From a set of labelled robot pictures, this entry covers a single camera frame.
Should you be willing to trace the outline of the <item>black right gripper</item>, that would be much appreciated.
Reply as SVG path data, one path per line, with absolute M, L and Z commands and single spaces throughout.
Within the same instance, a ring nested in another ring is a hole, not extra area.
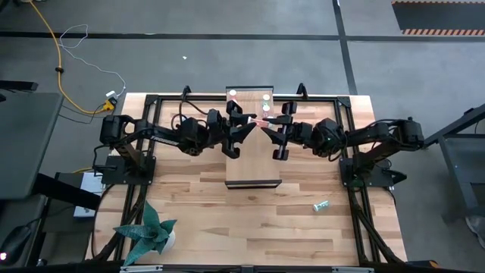
M 312 125 L 305 122 L 295 122 L 293 114 L 296 113 L 296 102 L 285 102 L 282 105 L 282 115 L 270 119 L 271 124 L 279 124 L 277 131 L 267 127 L 261 130 L 266 133 L 273 144 L 278 148 L 274 151 L 273 159 L 288 159 L 289 150 L 286 148 L 288 143 L 304 146 L 309 144 L 311 139 Z

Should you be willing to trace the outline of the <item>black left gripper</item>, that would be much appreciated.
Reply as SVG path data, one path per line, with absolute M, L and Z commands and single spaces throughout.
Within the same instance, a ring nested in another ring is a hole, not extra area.
M 207 115 L 208 125 L 208 146 L 221 144 L 221 151 L 229 158 L 239 158 L 240 149 L 235 147 L 235 143 L 243 143 L 244 139 L 257 126 L 256 123 L 249 123 L 254 114 L 243 114 L 242 108 L 233 100 L 227 103 L 229 118 L 211 108 Z

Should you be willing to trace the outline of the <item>green artificial plant white pot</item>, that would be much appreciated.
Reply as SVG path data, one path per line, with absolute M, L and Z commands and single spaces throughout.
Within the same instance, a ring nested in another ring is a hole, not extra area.
M 160 221 L 157 211 L 145 201 L 142 224 L 126 224 L 113 228 L 116 234 L 128 237 L 136 243 L 127 254 L 123 267 L 132 265 L 150 251 L 161 255 L 172 238 L 176 223 L 177 219 Z

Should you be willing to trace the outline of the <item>silver aluminium bar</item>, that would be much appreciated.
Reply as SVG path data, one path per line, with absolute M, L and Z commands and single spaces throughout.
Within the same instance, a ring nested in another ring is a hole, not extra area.
M 163 270 L 163 265 L 130 265 L 121 267 L 119 273 L 160 273 Z
M 373 268 L 335 266 L 331 269 L 332 273 L 375 273 Z

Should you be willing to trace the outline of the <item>white power box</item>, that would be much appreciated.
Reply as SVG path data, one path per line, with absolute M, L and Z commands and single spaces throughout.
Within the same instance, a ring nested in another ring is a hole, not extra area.
M 101 196 L 104 191 L 104 187 L 105 186 L 102 183 L 101 174 L 94 174 L 92 172 L 83 173 L 83 179 L 80 185 L 82 190 L 86 190 L 90 193 Z M 93 209 L 87 209 L 79 206 L 74 209 L 75 218 L 91 218 L 94 215 L 95 211 Z

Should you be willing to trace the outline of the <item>black metal stand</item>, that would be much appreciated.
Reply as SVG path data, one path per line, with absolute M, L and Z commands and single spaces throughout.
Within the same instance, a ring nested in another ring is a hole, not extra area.
M 424 146 L 440 146 L 449 174 L 458 185 L 463 207 L 443 220 L 452 222 L 469 216 L 485 217 L 485 133 L 463 130 L 485 121 L 485 104 L 468 109 L 459 119 L 427 137 Z

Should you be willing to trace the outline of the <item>black desk leg bar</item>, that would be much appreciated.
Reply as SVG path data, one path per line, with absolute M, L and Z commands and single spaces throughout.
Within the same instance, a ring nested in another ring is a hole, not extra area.
M 96 210 L 101 202 L 100 196 L 45 174 L 37 174 L 31 193 L 42 194 L 48 198 L 92 210 Z

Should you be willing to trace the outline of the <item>black mat hazard stripe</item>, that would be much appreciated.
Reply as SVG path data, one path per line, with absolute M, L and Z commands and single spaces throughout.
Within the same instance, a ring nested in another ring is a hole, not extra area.
M 407 36 L 485 36 L 485 0 L 395 0 L 391 5 Z

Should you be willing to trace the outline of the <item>grey desk top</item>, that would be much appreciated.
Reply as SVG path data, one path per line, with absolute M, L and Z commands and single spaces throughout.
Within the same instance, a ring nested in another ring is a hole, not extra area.
M 0 102 L 0 199 L 31 194 L 62 102 L 58 93 L 10 93 Z

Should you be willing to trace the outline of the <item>black flat bar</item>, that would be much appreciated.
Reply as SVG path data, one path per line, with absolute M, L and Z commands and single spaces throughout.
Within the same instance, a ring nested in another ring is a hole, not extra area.
M 0 89 L 35 92 L 37 88 L 38 83 L 35 82 L 0 80 Z

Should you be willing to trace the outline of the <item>black computer mouse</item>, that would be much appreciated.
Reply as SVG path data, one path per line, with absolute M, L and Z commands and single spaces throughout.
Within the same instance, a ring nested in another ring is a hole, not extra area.
M 0 265 L 14 265 L 20 261 L 32 231 L 28 225 L 15 227 L 0 245 Z

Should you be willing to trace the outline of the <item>wooden shelf black metal frame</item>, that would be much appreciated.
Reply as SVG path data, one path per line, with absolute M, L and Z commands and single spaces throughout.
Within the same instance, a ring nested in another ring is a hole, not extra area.
M 245 114 L 255 114 L 257 119 L 263 117 L 263 95 L 271 96 L 271 116 L 275 114 L 273 89 L 271 87 L 227 87 L 228 92 L 234 89 L 237 91 L 237 104 L 242 107 Z M 244 139 L 243 143 L 237 145 L 240 148 L 240 157 L 228 159 L 226 162 L 225 184 L 229 189 L 255 189 L 255 188 L 276 188 L 281 183 L 278 163 L 272 159 L 274 147 L 271 139 L 256 126 Z

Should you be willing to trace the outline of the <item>black aluminium rig frame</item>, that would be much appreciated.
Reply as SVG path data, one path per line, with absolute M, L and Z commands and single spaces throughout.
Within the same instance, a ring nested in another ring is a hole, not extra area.
M 299 101 L 295 121 L 315 124 L 324 118 L 349 130 L 350 114 L 357 128 L 374 121 L 369 96 L 309 95 Z M 287 161 L 276 161 L 282 184 L 273 189 L 228 190 L 226 157 L 221 145 L 200 156 L 155 143 L 155 176 L 146 200 L 161 221 L 177 219 L 174 245 L 159 255 L 150 251 L 137 264 L 177 265 L 357 265 L 353 222 L 347 189 L 338 161 L 312 155 L 289 144 Z M 124 210 L 126 184 L 113 186 L 95 220 L 95 255 L 114 236 Z M 391 195 L 369 188 L 373 223 L 387 246 L 407 260 L 396 207 Z M 315 212 L 314 204 L 329 201 Z

